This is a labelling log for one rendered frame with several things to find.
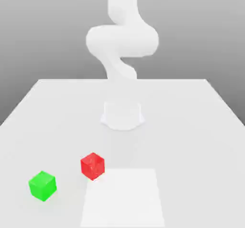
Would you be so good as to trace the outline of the small red cube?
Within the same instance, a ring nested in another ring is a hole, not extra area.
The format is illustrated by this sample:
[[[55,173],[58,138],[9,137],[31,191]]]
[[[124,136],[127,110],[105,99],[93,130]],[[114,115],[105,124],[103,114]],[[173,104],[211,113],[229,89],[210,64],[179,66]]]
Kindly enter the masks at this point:
[[[92,152],[80,160],[81,172],[90,180],[95,180],[105,172],[105,161]]]

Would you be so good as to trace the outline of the small green cube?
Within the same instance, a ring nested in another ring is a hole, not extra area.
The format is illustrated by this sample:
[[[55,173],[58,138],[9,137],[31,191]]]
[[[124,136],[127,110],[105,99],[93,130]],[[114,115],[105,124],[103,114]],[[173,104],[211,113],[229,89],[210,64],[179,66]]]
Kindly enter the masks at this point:
[[[56,190],[56,178],[41,171],[28,181],[31,194],[41,201],[46,201]]]

